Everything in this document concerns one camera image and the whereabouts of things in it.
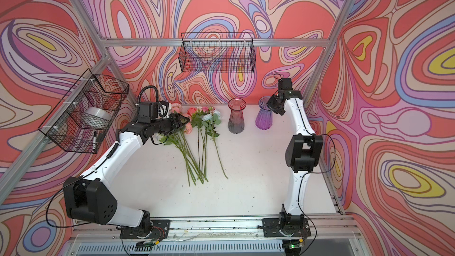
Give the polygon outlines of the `coral pink rose stem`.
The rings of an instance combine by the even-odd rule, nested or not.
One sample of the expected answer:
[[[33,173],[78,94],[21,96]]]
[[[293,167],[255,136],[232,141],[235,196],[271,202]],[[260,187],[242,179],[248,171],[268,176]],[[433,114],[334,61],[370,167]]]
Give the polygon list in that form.
[[[206,146],[205,135],[203,133],[202,118],[205,112],[202,107],[190,107],[187,110],[186,116],[190,122],[186,125],[185,132],[190,134],[195,130],[197,136],[197,164],[200,171],[201,182],[207,181],[207,173],[205,167],[206,161]]]

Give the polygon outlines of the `purple glass vase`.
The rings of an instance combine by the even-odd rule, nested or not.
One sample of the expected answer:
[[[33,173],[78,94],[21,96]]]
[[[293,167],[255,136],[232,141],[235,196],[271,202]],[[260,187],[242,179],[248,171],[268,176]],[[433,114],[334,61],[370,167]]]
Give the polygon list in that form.
[[[255,125],[260,130],[268,130],[273,124],[273,111],[267,104],[270,98],[270,96],[264,96],[258,102],[259,112],[255,120]]]

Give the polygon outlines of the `magenta rose stem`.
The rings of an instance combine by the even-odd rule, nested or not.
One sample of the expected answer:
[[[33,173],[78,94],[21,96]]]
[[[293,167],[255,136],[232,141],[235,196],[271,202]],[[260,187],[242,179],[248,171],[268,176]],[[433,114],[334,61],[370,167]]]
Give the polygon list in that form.
[[[203,116],[206,114],[206,108],[198,106],[197,108],[197,128],[198,128],[198,157],[199,157],[199,166],[201,173],[203,174],[204,180],[207,179],[207,132],[206,127],[204,126]]]

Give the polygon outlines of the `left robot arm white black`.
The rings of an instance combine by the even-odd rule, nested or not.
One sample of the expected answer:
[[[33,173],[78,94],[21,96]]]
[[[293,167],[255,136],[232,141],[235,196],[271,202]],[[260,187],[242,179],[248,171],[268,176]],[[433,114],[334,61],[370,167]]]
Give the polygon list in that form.
[[[111,183],[132,155],[155,134],[169,136],[189,124],[188,117],[168,114],[158,120],[132,121],[116,133],[115,143],[80,177],[64,182],[69,218],[99,225],[115,225],[123,233],[147,238],[153,229],[150,213],[122,205],[110,191]]]

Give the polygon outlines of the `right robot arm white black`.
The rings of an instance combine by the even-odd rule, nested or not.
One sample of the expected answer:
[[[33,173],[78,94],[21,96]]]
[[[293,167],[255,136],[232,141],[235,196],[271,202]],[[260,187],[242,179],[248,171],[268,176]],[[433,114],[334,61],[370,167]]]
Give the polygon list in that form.
[[[285,162],[290,168],[290,181],[286,200],[278,215],[277,227],[285,236],[300,233],[309,236],[309,218],[303,211],[303,203],[309,177],[319,163],[323,137],[312,129],[303,100],[296,91],[278,90],[267,105],[274,113],[289,117],[295,130],[285,151]]]

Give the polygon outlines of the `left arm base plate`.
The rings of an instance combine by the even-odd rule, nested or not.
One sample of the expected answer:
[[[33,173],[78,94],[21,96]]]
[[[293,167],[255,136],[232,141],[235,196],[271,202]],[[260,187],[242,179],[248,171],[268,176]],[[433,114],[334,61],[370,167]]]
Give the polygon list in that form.
[[[122,226],[120,239],[154,239],[163,240],[168,237],[171,221],[169,219],[153,219],[137,228]]]

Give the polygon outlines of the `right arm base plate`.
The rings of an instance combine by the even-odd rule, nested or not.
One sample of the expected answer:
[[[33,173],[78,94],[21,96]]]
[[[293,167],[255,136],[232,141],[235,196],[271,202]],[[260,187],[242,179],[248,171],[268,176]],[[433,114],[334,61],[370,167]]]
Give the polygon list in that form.
[[[262,219],[262,224],[258,225],[258,229],[263,230],[266,238],[299,237],[306,239],[312,236],[306,218],[285,221],[281,221],[278,218],[264,218]]]

